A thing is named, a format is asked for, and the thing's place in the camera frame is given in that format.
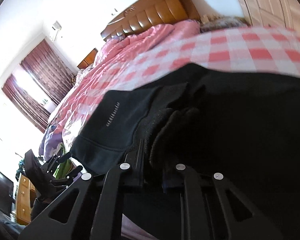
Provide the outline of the black pants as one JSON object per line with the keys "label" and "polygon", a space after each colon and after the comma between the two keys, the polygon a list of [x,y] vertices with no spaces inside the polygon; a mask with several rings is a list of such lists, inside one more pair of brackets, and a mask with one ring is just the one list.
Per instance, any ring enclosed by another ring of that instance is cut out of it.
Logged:
{"label": "black pants", "polygon": [[300,78],[187,64],[131,91],[110,90],[71,154],[102,175],[144,140],[142,189],[123,213],[158,239],[180,238],[180,199],[164,171],[222,173],[281,231],[300,239]]}

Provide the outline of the wooden drawer cabinet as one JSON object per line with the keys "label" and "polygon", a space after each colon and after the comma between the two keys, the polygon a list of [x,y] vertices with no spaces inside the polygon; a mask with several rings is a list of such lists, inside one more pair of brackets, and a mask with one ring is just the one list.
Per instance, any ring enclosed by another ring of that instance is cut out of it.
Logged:
{"label": "wooden drawer cabinet", "polygon": [[31,211],[36,198],[36,189],[29,178],[21,174],[16,194],[16,220],[20,225],[31,222]]}

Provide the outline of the dark red curtain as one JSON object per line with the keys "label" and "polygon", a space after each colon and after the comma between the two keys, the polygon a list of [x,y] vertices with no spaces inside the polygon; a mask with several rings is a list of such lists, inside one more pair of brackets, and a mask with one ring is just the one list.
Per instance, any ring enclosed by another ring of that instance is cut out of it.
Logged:
{"label": "dark red curtain", "polygon": [[49,106],[57,106],[72,88],[74,72],[43,39],[11,72],[3,93],[41,132],[49,124]]}

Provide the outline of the far wooden nightstand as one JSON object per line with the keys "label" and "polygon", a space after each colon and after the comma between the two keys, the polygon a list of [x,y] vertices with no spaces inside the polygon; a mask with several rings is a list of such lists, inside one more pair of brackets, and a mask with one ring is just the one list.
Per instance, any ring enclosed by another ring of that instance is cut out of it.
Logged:
{"label": "far wooden nightstand", "polygon": [[98,50],[94,48],[77,66],[78,69],[85,69],[93,64]]}

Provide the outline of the pink quilt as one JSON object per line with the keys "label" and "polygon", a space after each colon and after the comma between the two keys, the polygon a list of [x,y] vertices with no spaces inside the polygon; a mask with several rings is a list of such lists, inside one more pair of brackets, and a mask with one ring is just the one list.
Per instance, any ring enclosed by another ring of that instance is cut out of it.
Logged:
{"label": "pink quilt", "polygon": [[63,142],[62,132],[69,119],[88,118],[101,100],[101,93],[109,87],[128,61],[154,47],[190,38],[200,33],[196,20],[176,24],[159,24],[140,34],[111,38],[95,56],[94,62],[78,72],[75,85],[48,118],[48,127],[39,146],[39,155],[48,160]]}

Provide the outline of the pink checkered bed sheet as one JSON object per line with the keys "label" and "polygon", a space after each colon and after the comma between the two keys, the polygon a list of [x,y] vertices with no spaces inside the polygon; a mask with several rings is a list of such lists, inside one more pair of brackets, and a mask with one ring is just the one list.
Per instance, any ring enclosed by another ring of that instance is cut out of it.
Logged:
{"label": "pink checkered bed sheet", "polygon": [[[128,61],[100,95],[103,98],[109,90],[133,90],[190,62],[226,72],[271,72],[300,77],[300,35],[276,27],[232,28],[161,44]],[[87,119],[81,115],[66,122],[62,132],[66,147],[71,146],[92,113]]]}

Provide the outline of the nightstand with floral cloth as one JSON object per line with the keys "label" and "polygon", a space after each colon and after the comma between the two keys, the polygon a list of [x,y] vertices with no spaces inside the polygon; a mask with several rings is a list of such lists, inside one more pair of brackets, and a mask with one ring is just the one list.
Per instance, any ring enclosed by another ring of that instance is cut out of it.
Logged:
{"label": "nightstand with floral cloth", "polygon": [[201,33],[221,29],[248,27],[250,25],[244,18],[232,16],[204,15],[200,20]]}

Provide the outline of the brown leather headboard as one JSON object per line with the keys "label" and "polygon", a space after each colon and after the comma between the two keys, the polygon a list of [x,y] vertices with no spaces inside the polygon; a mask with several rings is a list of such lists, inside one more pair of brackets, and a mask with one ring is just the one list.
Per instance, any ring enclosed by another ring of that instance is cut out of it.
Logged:
{"label": "brown leather headboard", "polygon": [[101,32],[104,41],[139,34],[158,24],[200,20],[192,0],[138,0],[113,18]]}

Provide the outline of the light wood wardrobe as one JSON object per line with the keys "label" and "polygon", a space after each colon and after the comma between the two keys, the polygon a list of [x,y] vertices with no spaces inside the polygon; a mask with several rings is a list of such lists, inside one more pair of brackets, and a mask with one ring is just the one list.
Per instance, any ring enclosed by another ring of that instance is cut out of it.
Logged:
{"label": "light wood wardrobe", "polygon": [[298,0],[238,0],[245,20],[252,26],[285,27],[300,34]]}

